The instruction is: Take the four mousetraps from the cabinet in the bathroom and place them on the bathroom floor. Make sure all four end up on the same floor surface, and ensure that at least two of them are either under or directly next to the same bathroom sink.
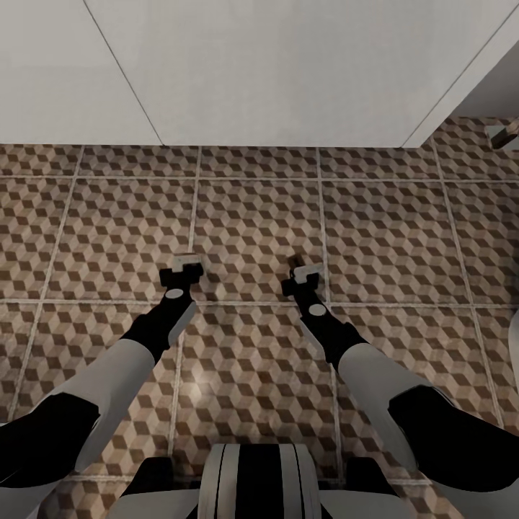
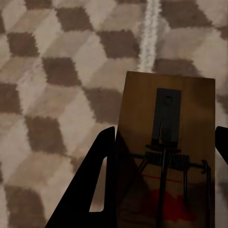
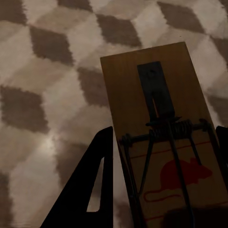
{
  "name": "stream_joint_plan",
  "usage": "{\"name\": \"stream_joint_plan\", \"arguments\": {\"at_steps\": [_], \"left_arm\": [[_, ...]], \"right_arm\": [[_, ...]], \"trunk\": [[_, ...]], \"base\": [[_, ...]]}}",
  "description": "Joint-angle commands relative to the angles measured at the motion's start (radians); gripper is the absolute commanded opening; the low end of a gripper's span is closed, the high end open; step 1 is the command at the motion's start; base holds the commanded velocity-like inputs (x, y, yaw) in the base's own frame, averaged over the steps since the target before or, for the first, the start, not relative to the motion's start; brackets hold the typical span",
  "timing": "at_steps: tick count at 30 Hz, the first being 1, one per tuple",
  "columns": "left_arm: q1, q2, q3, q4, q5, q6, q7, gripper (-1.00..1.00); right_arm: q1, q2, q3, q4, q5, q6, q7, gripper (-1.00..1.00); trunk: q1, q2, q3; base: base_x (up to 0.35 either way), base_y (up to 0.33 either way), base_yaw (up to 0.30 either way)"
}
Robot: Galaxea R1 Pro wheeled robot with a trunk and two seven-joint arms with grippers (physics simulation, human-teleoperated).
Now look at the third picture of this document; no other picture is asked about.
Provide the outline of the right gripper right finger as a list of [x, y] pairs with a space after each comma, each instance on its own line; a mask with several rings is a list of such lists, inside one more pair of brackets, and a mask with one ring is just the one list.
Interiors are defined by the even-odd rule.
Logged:
[[220, 152], [223, 159], [228, 164], [228, 128], [218, 126], [216, 128], [216, 133], [219, 140]]

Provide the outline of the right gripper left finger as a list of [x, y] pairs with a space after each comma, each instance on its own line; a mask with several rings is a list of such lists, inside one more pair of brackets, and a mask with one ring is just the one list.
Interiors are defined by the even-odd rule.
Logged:
[[[100, 209], [87, 212], [104, 157]], [[113, 127], [97, 133], [40, 228], [113, 228]]]

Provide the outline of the mousetrap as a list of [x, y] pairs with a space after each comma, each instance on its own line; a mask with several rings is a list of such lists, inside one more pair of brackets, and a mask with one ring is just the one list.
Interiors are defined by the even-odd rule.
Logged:
[[185, 41], [100, 61], [134, 228], [228, 228], [228, 164]]

